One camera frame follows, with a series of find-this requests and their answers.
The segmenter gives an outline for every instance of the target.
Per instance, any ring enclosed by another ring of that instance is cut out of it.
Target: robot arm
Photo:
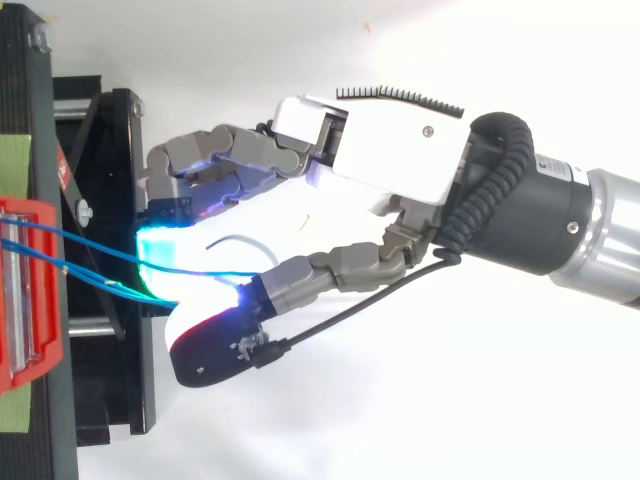
[[[299,340],[270,341],[266,320],[334,288],[390,285],[374,297],[386,295],[462,253],[640,305],[640,184],[535,154],[528,127],[512,115],[480,117],[471,132],[461,115],[393,89],[347,90],[337,100],[284,100],[268,134],[221,125],[154,148],[149,213],[159,203],[176,216],[171,202],[187,199],[193,221],[302,175],[320,186],[355,182],[375,211],[400,211],[382,245],[294,257],[240,287],[236,307],[204,315],[168,345],[178,380],[205,386],[271,363]],[[405,277],[431,243],[442,262]]]

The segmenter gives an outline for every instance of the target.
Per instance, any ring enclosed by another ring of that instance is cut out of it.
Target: white background
[[[466,107],[466,122],[518,114],[538,152],[640,179],[635,2],[27,3],[53,21],[56,74],[100,73],[145,100],[147,149],[254,125],[285,96],[385,83]],[[216,219],[212,236],[249,233],[283,259],[379,238],[384,221],[340,200],[318,208],[294,183]],[[270,330],[355,300],[324,297]],[[83,480],[640,478],[640,315],[545,278],[465,258],[202,390],[177,386],[156,326],[158,423],[81,449]]]

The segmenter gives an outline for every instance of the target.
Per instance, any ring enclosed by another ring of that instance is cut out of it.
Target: silver metal cylinder
[[[87,114],[91,99],[56,100],[53,102],[53,115],[56,120],[82,120]]]
[[[115,335],[107,317],[74,317],[69,319],[70,337],[104,337]]]
[[[591,218],[569,261],[549,277],[558,286],[627,304],[640,297],[640,183],[588,173]]]

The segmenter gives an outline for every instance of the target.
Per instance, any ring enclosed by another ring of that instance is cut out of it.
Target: blue wire
[[[88,247],[104,252],[107,255],[121,258],[123,260],[135,263],[137,265],[143,265],[145,267],[152,268],[160,272],[176,273],[180,275],[195,275],[200,277],[255,277],[256,275],[258,275],[255,272],[195,272],[192,270],[180,270],[177,268],[163,267],[160,265],[155,265],[153,263],[147,262],[145,260],[141,260],[138,257],[134,257],[133,255],[129,255],[127,253],[114,250],[113,248],[109,248],[100,243],[87,240],[86,238],[80,237],[78,235],[74,235],[73,233],[65,232],[64,230],[60,230],[58,228],[47,227],[46,225],[40,225],[38,223],[11,220],[9,218],[0,218],[0,223],[6,223],[8,225],[18,225],[20,227],[34,228],[36,230],[42,230],[44,232],[55,233],[56,235],[60,235],[62,237],[68,238],[69,240],[73,240],[74,242],[78,242]]]
[[[13,245],[9,245],[7,243],[3,243],[3,248],[5,248],[8,251],[12,251],[14,253],[18,253],[21,255],[25,255],[28,257],[33,257],[33,258],[37,258],[39,260],[43,260],[46,261],[48,263],[51,263],[53,265],[55,265],[57,268],[61,269],[61,270],[66,270],[67,273],[73,275],[74,277],[95,286],[96,288],[100,288],[112,295],[116,295],[122,298],[125,298],[127,300],[132,300],[135,302],[143,302],[143,303],[149,303],[152,305],[159,305],[162,307],[167,307],[167,308],[174,308],[176,306],[175,303],[172,302],[166,302],[164,300],[159,300],[159,299],[154,299],[151,297],[147,297],[144,296],[143,294],[136,292],[135,290],[129,289],[128,287],[125,287],[123,285],[120,284],[113,284],[113,285],[109,285],[106,284],[104,281],[102,280],[96,280],[95,276],[96,274],[93,273],[91,276],[89,275],[85,275],[83,274],[81,271],[79,271],[79,269],[82,269],[82,267],[78,267],[74,264],[68,264],[67,262],[62,262],[62,261],[56,261],[55,259],[52,259],[51,257],[47,257],[46,255],[40,255],[40,254],[33,254],[29,251],[25,251],[22,248],[15,248]]]
[[[2,239],[1,243],[2,248],[7,251],[48,262],[56,266],[58,269],[68,272],[79,280],[82,280],[83,282],[88,283],[89,285],[92,285],[96,288],[100,288],[112,295],[116,295],[118,297],[122,297],[135,302],[148,303],[151,305],[158,305],[167,308],[174,308],[176,306],[176,303],[174,302],[151,298],[119,283],[109,284],[107,283],[110,282],[109,279],[96,272],[92,272],[91,270],[88,270],[84,267],[81,267],[80,265],[76,265],[71,262],[66,262],[53,257],[49,257],[48,255],[44,255],[37,250],[29,248],[25,245],[21,245],[19,243],[15,243],[6,239]]]

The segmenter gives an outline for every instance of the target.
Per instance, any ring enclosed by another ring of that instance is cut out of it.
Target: green tape
[[[31,384],[0,395],[0,433],[29,433]]]
[[[0,135],[0,197],[25,198],[31,135]]]
[[[0,197],[25,198],[31,135],[0,135]],[[28,433],[31,384],[0,395],[0,433]]]

